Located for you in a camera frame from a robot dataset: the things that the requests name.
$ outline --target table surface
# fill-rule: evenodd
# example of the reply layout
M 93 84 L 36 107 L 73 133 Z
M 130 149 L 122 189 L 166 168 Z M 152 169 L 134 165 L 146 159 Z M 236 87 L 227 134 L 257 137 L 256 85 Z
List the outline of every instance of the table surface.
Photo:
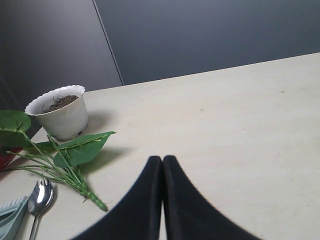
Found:
M 151 155 L 176 155 L 219 211 L 262 239 L 320 235 L 320 53 L 87 92 L 86 134 L 116 131 L 85 174 L 112 209 Z M 33 138 L 45 141 L 41 129 Z M 0 175 L 0 203 L 28 195 L 30 173 Z M 99 208 L 58 185 L 37 239 L 76 236 Z M 26 214 L 16 239 L 29 239 Z M 161 240 L 166 239 L 164 221 Z

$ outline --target spoon handle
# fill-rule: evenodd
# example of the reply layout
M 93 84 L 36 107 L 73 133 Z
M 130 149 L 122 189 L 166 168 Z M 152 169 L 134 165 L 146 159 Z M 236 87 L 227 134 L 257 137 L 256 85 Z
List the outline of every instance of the spoon handle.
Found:
M 30 233 L 29 240 L 35 240 L 36 239 L 36 234 L 37 234 L 37 229 L 38 229 L 38 226 L 39 226 L 39 222 L 40 222 L 39 215 L 36 215 L 34 217 L 34 221 L 33 221 L 33 224 L 32 224 L 32 230 L 31 230 L 31 233 Z

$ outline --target light green plastic object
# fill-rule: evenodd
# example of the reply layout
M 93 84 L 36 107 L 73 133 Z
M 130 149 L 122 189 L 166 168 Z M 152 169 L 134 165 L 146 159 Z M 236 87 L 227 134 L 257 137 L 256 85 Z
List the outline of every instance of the light green plastic object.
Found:
M 14 240 L 24 217 L 28 197 L 12 200 L 0 205 L 0 240 Z

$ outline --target gray wall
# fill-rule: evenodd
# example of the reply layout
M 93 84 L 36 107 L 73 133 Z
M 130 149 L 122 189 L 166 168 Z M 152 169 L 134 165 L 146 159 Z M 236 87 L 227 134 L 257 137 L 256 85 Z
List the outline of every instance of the gray wall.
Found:
M 320 52 L 320 0 L 95 0 L 125 84 Z
M 0 0 L 0 77 L 21 110 L 66 85 L 122 85 L 92 0 Z

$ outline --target metal spoon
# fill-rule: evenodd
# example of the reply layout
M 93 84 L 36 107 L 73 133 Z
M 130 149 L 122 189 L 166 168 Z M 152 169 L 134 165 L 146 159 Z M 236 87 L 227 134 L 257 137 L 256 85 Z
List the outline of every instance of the metal spoon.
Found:
M 29 240 L 34 240 L 36 238 L 36 233 L 40 222 L 39 217 L 51 205 L 53 198 L 54 188 L 51 182 L 47 178 L 37 181 L 28 200 L 29 213 L 34 216 Z

